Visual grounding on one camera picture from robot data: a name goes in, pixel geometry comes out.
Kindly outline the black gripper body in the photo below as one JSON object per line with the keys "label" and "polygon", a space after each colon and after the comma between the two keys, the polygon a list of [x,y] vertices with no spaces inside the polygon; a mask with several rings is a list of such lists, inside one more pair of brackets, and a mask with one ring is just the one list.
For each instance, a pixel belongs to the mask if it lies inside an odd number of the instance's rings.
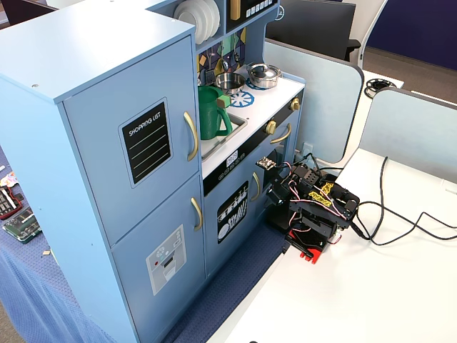
{"label": "black gripper body", "polygon": [[267,189],[266,196],[273,205],[280,206],[290,199],[291,190],[289,182],[293,179],[292,175],[295,170],[296,167],[278,169],[270,178],[271,185]]}

